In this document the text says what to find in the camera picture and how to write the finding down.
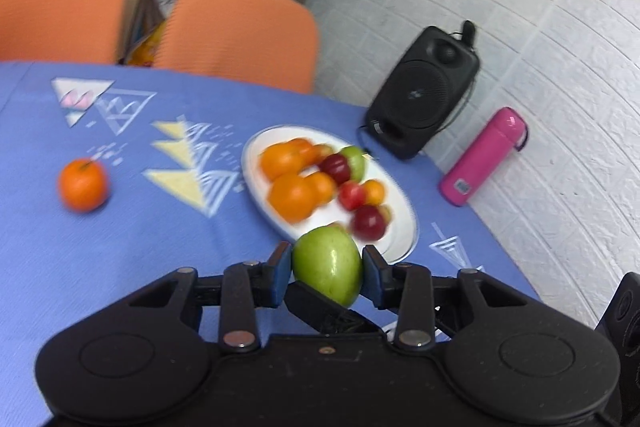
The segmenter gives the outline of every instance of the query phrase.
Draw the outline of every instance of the yellow triangle print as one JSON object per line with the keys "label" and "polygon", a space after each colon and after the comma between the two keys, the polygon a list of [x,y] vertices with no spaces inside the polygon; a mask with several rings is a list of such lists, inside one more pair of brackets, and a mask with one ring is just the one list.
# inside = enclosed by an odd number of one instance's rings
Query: yellow triangle print
{"label": "yellow triangle print", "polygon": [[193,169],[193,159],[187,140],[156,140],[151,142],[156,149],[162,151],[185,169]]}
{"label": "yellow triangle print", "polygon": [[204,200],[200,192],[200,185],[193,171],[148,169],[143,173],[146,178],[155,183],[182,203],[203,211]]}
{"label": "yellow triangle print", "polygon": [[152,124],[156,129],[162,131],[170,138],[174,138],[176,140],[184,140],[187,138],[187,133],[184,128],[184,123],[178,122],[162,122],[155,121]]}

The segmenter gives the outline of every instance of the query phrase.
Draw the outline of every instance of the pink water bottle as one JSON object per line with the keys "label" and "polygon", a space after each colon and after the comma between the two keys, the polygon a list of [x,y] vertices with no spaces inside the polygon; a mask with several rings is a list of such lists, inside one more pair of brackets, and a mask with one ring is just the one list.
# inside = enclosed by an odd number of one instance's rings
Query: pink water bottle
{"label": "pink water bottle", "polygon": [[444,176],[438,188],[449,203],[462,206],[511,149],[521,151],[529,139],[527,124],[511,107],[494,114],[474,142]]}

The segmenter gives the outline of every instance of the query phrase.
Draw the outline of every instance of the metal screw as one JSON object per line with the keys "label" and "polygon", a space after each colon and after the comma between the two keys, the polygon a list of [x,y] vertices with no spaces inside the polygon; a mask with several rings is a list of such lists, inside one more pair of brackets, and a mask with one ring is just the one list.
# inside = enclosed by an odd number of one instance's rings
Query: metal screw
{"label": "metal screw", "polygon": [[422,330],[406,330],[400,333],[400,342],[405,346],[420,347],[431,342],[431,335]]}
{"label": "metal screw", "polygon": [[231,347],[247,347],[255,342],[255,335],[251,331],[237,330],[229,331],[222,337],[227,346]]}

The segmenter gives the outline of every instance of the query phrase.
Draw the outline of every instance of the green apple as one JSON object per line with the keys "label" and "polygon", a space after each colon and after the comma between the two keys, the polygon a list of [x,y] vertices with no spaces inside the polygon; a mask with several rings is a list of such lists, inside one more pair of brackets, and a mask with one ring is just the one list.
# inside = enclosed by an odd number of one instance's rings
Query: green apple
{"label": "green apple", "polygon": [[347,158],[347,163],[351,169],[351,179],[360,183],[367,170],[367,161],[364,158],[365,152],[354,145],[340,149],[340,154]]}
{"label": "green apple", "polygon": [[319,227],[293,247],[293,275],[348,308],[362,285],[362,259],[351,235],[340,227]]}

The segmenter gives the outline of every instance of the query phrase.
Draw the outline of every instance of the triangle pattern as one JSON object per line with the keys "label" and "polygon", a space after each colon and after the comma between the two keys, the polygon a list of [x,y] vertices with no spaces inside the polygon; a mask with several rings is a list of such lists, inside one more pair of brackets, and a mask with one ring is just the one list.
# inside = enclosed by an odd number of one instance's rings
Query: triangle pattern
{"label": "triangle pattern", "polygon": [[429,248],[439,253],[454,266],[459,268],[471,267],[471,261],[469,261],[466,255],[462,240],[457,235],[438,241],[437,243],[431,243]]}
{"label": "triangle pattern", "polygon": [[130,89],[110,89],[95,104],[104,121],[119,136],[157,93]]}
{"label": "triangle pattern", "polygon": [[83,80],[82,78],[54,78],[51,86],[58,103],[65,111],[66,123],[73,127],[95,101],[113,84],[112,80]]}
{"label": "triangle pattern", "polygon": [[212,142],[200,142],[193,146],[193,156],[195,160],[195,166],[198,172],[203,172],[204,167],[207,164],[207,160],[218,146],[217,143]]}
{"label": "triangle pattern", "polygon": [[200,139],[200,135],[202,135],[202,133],[204,133],[211,126],[210,123],[190,124],[188,122],[185,122],[185,125],[187,126],[187,138],[191,142],[198,141]]}
{"label": "triangle pattern", "polygon": [[152,142],[156,149],[162,151],[185,169],[193,169],[193,160],[187,140],[156,140]]}
{"label": "triangle pattern", "polygon": [[84,111],[69,111],[65,115],[66,123],[69,124],[69,127],[73,127],[83,116]]}
{"label": "triangle pattern", "polygon": [[184,140],[187,136],[182,122],[155,121],[153,126],[174,140]]}
{"label": "triangle pattern", "polygon": [[205,205],[200,193],[200,185],[193,171],[148,169],[143,174],[149,181],[177,200],[196,210],[204,211]]}
{"label": "triangle pattern", "polygon": [[238,173],[233,171],[209,171],[200,177],[207,216],[215,216],[237,177]]}

